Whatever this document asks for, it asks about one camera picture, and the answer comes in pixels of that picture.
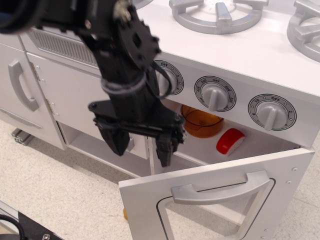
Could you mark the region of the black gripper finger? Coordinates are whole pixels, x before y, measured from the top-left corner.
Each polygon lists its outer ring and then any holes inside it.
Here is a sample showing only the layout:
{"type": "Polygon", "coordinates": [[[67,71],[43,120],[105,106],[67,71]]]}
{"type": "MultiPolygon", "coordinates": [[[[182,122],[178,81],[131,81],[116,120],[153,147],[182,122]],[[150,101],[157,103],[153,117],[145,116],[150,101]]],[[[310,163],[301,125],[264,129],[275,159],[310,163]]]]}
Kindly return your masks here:
{"type": "Polygon", "coordinates": [[[176,137],[171,135],[161,135],[156,139],[156,153],[160,160],[162,167],[168,167],[171,165],[171,158],[174,152],[177,151],[179,141],[176,137]]]}
{"type": "Polygon", "coordinates": [[[129,132],[123,130],[116,124],[104,124],[99,122],[97,127],[102,138],[110,147],[110,149],[118,156],[122,156],[130,141],[129,132]]]}

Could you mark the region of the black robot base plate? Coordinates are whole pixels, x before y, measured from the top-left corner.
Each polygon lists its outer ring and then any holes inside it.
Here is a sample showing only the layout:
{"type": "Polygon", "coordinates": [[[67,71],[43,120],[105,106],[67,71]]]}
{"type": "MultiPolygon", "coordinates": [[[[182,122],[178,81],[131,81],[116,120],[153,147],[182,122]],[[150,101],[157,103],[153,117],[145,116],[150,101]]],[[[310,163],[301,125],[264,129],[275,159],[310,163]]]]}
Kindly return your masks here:
{"type": "Polygon", "coordinates": [[[21,212],[18,212],[18,222],[28,240],[63,240],[60,236],[21,212]]]}

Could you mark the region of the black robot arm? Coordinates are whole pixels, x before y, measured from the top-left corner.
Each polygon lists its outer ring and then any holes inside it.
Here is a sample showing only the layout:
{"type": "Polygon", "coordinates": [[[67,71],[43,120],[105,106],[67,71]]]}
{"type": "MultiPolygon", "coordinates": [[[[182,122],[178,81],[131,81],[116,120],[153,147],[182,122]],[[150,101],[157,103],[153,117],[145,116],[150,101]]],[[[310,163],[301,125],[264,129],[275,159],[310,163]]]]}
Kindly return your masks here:
{"type": "Polygon", "coordinates": [[[3,0],[0,32],[35,27],[72,31],[92,52],[109,100],[89,104],[111,150],[122,156],[131,133],[152,137],[163,167],[186,138],[184,119],[162,104],[154,58],[159,40],[138,17],[130,0],[3,0]]]}

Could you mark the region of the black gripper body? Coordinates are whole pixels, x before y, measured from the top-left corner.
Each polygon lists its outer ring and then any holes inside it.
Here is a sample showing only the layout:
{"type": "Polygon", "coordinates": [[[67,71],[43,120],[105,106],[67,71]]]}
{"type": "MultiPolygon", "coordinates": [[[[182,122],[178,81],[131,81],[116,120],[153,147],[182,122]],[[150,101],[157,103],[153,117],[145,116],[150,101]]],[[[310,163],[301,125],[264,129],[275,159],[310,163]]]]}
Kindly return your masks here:
{"type": "Polygon", "coordinates": [[[88,109],[94,114],[94,123],[118,125],[128,133],[158,139],[161,135],[186,139],[184,119],[165,107],[160,97],[156,77],[141,77],[129,84],[103,81],[108,100],[94,101],[88,109]]]}

